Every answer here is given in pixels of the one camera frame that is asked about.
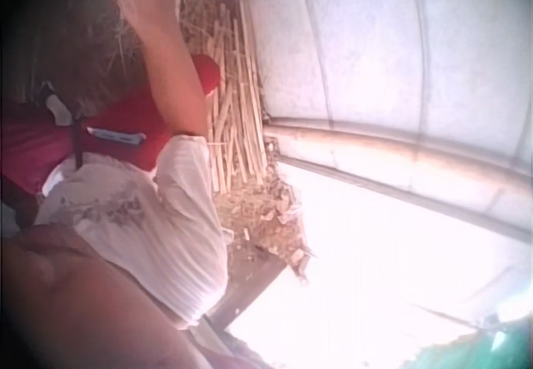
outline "person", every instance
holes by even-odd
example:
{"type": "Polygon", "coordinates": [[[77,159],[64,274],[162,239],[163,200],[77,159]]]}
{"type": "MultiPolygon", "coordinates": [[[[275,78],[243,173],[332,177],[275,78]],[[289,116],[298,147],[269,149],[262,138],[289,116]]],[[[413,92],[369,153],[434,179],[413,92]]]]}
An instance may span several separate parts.
{"type": "MultiPolygon", "coordinates": [[[[52,168],[34,225],[2,243],[2,308],[51,367],[249,367],[200,353],[177,331],[195,324],[227,285],[207,102],[173,0],[118,3],[142,42],[154,107],[169,135],[155,176],[90,152],[79,168],[74,157],[52,168]]],[[[12,137],[3,128],[2,149],[12,137]]],[[[12,159],[4,150],[2,173],[12,159]]]]}

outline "wooden stick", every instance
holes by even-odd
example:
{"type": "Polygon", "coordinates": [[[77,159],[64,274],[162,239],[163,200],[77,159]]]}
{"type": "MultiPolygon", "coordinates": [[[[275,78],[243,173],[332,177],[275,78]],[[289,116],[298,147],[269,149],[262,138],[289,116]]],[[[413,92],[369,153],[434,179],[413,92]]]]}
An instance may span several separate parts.
{"type": "Polygon", "coordinates": [[[423,168],[434,172],[436,177],[440,176],[439,173],[449,172],[513,192],[531,193],[531,178],[528,176],[488,162],[480,162],[469,157],[420,147],[414,142],[399,142],[382,137],[305,127],[272,125],[265,126],[265,135],[268,137],[288,137],[293,140],[354,147],[362,151],[369,151],[376,157],[389,157],[395,160],[399,158],[407,163],[413,161],[417,149],[420,148],[418,161],[415,162],[415,170],[423,168]]]}
{"type": "Polygon", "coordinates": [[[182,9],[182,0],[174,0],[174,14],[176,15],[176,20],[180,22],[180,11],[182,9]]]}
{"type": "Polygon", "coordinates": [[[231,128],[230,128],[230,143],[228,145],[228,153],[227,153],[227,167],[228,167],[228,170],[227,170],[227,179],[226,179],[226,186],[227,186],[227,190],[231,190],[232,189],[232,171],[230,170],[230,168],[232,167],[232,164],[231,162],[233,162],[233,146],[235,144],[235,138],[237,136],[237,129],[235,128],[235,125],[232,124],[231,128]]]}
{"type": "Polygon", "coordinates": [[[244,3],[241,0],[241,15],[242,15],[242,31],[243,31],[243,39],[244,39],[244,53],[246,56],[246,62],[248,67],[248,87],[250,88],[250,95],[251,95],[251,101],[252,101],[252,111],[253,111],[253,119],[255,123],[255,129],[257,133],[257,143],[259,144],[259,151],[261,154],[261,161],[262,161],[262,173],[263,175],[267,173],[267,155],[265,152],[265,143],[263,141],[263,135],[262,135],[262,119],[261,115],[259,113],[258,104],[259,102],[256,99],[256,92],[253,87],[253,78],[252,78],[252,61],[250,59],[250,42],[248,40],[248,26],[247,26],[247,19],[246,19],[246,13],[244,12],[244,3]]]}
{"type": "Polygon", "coordinates": [[[236,56],[237,56],[237,74],[239,78],[239,106],[241,108],[241,124],[242,124],[242,140],[244,142],[244,149],[247,154],[247,163],[248,163],[248,171],[251,175],[255,174],[255,168],[254,168],[254,156],[252,154],[252,146],[250,144],[250,138],[248,136],[247,131],[247,107],[246,107],[246,95],[244,92],[244,82],[242,80],[242,63],[241,63],[241,47],[240,47],[240,41],[239,41],[239,27],[237,24],[237,20],[233,19],[233,29],[235,34],[235,46],[236,46],[236,56]]]}
{"type": "Polygon", "coordinates": [[[230,83],[226,90],[224,101],[220,108],[220,114],[218,115],[218,119],[215,122],[215,137],[213,139],[214,142],[220,142],[222,139],[222,131],[224,130],[224,126],[226,125],[227,115],[229,113],[230,107],[232,106],[232,97],[233,97],[232,94],[233,94],[233,84],[230,83]]]}
{"type": "MultiPolygon", "coordinates": [[[[234,49],[234,36],[232,31],[232,19],[230,18],[230,15],[228,14],[226,16],[226,29],[228,29],[227,32],[227,70],[226,70],[226,76],[228,77],[228,81],[230,81],[229,73],[235,74],[237,70],[237,57],[235,54],[234,49]]],[[[238,96],[237,96],[237,104],[233,104],[232,106],[232,126],[236,129],[237,134],[235,136],[235,150],[237,152],[237,160],[239,163],[239,169],[241,172],[242,182],[247,183],[248,182],[248,175],[247,170],[245,166],[244,161],[244,155],[243,155],[243,131],[242,131],[242,123],[241,123],[241,112],[238,104],[238,96]]]]}
{"type": "MultiPolygon", "coordinates": [[[[248,18],[252,17],[252,14],[250,12],[250,6],[246,4],[245,2],[242,2],[242,5],[244,6],[244,11],[246,11],[246,15],[248,18]]],[[[256,99],[258,102],[261,102],[261,95],[259,93],[259,76],[257,75],[257,45],[256,45],[256,34],[253,29],[252,20],[247,21],[248,25],[248,36],[250,41],[250,59],[252,60],[252,77],[253,77],[253,87],[254,87],[254,93],[256,94],[256,99]]],[[[263,132],[262,127],[262,110],[261,110],[261,104],[259,104],[259,116],[261,121],[259,122],[261,124],[261,133],[263,132]]]]}

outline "red garment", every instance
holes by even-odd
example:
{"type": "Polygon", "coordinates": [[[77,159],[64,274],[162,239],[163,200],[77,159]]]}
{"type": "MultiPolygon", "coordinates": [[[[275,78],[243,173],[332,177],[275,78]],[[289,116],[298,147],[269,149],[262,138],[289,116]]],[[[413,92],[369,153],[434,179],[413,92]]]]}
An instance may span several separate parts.
{"type": "MultiPolygon", "coordinates": [[[[208,56],[192,57],[204,93],[220,82],[220,68],[208,56]]],[[[156,166],[159,152],[171,137],[148,88],[132,94],[110,109],[82,123],[84,152],[108,155],[130,162],[142,170],[156,166]],[[147,139],[139,146],[102,140],[85,132],[97,127],[114,132],[142,132],[147,139]]],[[[56,127],[46,108],[29,104],[6,107],[2,115],[2,175],[23,191],[37,195],[50,172],[74,153],[72,129],[56,127]]]]}

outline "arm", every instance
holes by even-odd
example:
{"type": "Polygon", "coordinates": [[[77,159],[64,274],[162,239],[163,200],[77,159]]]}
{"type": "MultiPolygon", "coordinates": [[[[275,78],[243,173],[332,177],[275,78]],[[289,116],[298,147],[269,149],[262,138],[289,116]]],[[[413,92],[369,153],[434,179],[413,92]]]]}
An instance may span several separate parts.
{"type": "Polygon", "coordinates": [[[143,292],[65,227],[32,227],[2,244],[2,307],[51,367],[196,367],[143,292]]]}
{"type": "Polygon", "coordinates": [[[157,109],[173,134],[207,134],[207,102],[174,14],[174,0],[117,0],[142,42],[157,109]]]}

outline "dirt ground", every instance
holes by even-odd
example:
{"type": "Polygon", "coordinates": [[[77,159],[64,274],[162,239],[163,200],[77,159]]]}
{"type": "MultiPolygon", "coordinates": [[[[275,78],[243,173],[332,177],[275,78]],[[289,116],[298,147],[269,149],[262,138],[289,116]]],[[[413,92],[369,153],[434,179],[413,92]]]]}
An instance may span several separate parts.
{"type": "MultiPolygon", "coordinates": [[[[114,0],[27,0],[2,42],[2,104],[33,103],[49,81],[76,116],[90,117],[147,82],[138,40],[114,0]]],[[[275,144],[268,147],[263,186],[250,181],[215,197],[222,225],[234,232],[228,293],[253,282],[257,263],[272,254],[295,272],[305,261],[294,197],[276,174],[275,144]]]]}

